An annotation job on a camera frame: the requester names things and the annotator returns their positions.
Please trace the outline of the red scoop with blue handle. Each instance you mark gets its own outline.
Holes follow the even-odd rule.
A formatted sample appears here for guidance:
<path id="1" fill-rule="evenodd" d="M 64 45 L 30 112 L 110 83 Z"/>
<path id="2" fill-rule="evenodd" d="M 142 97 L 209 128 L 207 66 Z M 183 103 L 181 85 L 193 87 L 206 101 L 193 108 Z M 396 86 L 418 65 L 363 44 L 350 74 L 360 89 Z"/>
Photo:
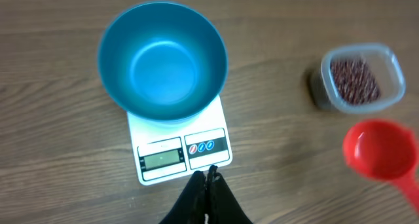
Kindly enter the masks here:
<path id="1" fill-rule="evenodd" d="M 346 133 L 342 153 L 347 167 L 393 185 L 418 211 L 418 139 L 413 130 L 393 121 L 362 121 Z"/>

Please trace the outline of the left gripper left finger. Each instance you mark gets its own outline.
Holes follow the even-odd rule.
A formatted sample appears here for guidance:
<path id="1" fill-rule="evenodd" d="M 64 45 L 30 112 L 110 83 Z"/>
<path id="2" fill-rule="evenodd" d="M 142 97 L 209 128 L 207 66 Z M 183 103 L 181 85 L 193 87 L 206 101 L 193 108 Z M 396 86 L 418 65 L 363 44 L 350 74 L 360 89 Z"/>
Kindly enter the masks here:
<path id="1" fill-rule="evenodd" d="M 206 219 L 205 182 L 206 177 L 203 172 L 194 172 L 160 224 L 204 224 Z"/>

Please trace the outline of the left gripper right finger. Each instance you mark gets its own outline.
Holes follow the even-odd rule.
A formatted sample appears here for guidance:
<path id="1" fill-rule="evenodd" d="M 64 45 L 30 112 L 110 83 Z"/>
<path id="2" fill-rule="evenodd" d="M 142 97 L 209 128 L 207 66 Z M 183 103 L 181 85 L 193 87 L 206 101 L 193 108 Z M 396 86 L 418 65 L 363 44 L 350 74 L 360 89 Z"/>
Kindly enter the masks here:
<path id="1" fill-rule="evenodd" d="M 252 224 L 215 165 L 206 178 L 206 211 L 209 224 Z"/>

